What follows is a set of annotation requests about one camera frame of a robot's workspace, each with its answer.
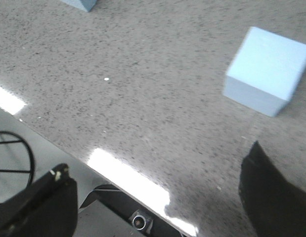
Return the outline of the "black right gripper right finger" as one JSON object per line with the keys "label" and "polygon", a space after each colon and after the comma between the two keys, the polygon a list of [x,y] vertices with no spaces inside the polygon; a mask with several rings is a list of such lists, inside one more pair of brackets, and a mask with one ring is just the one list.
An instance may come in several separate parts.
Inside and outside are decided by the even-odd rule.
{"label": "black right gripper right finger", "polygon": [[259,237],[306,237],[306,192],[285,179],[258,141],[242,160],[238,192]]}

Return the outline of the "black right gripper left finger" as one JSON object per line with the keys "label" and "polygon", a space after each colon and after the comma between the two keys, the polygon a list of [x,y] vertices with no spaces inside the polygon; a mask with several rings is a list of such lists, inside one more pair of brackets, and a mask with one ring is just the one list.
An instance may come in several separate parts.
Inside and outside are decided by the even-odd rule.
{"label": "black right gripper left finger", "polygon": [[0,205],[0,237],[71,237],[77,222],[77,182],[65,163]]}

